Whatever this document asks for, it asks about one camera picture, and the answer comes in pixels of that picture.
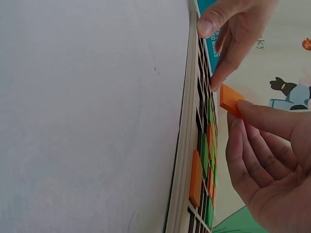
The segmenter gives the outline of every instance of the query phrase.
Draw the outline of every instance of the green tile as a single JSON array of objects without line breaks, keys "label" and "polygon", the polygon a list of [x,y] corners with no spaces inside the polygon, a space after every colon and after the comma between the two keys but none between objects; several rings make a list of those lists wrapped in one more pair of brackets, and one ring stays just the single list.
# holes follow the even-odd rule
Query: green tile
[{"label": "green tile", "polygon": [[216,185],[216,181],[217,181],[217,165],[215,165],[215,169],[214,169],[214,184]]},{"label": "green tile", "polygon": [[211,206],[210,215],[209,215],[208,227],[212,228],[213,226],[213,217],[214,217],[214,208]]},{"label": "green tile", "polygon": [[208,146],[206,134],[202,134],[201,164],[203,168],[203,178],[207,178],[208,173]]},{"label": "green tile", "polygon": [[205,219],[204,219],[204,222],[206,223],[206,225],[208,227],[209,227],[209,222],[210,222],[210,212],[211,212],[212,208],[213,208],[212,200],[211,200],[210,196],[208,196],[207,197],[206,212],[205,212]]}]

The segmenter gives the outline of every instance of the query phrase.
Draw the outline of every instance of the white surface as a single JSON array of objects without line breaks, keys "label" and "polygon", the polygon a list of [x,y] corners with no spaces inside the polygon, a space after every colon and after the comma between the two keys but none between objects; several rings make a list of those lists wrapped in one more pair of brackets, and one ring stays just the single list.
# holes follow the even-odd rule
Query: white surface
[{"label": "white surface", "polygon": [[0,232],[161,232],[187,0],[0,2]]}]

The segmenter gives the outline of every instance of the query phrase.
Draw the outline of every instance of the fingernail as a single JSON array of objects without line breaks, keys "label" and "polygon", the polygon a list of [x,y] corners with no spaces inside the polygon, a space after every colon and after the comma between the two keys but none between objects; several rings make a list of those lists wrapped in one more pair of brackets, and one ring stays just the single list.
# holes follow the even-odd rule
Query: fingernail
[{"label": "fingernail", "polygon": [[239,126],[239,123],[240,123],[240,120],[239,119],[235,119],[233,122],[232,122],[232,125],[231,127],[238,127]]},{"label": "fingernail", "polygon": [[213,33],[213,24],[207,20],[200,19],[197,23],[197,30],[204,38],[209,38]]}]

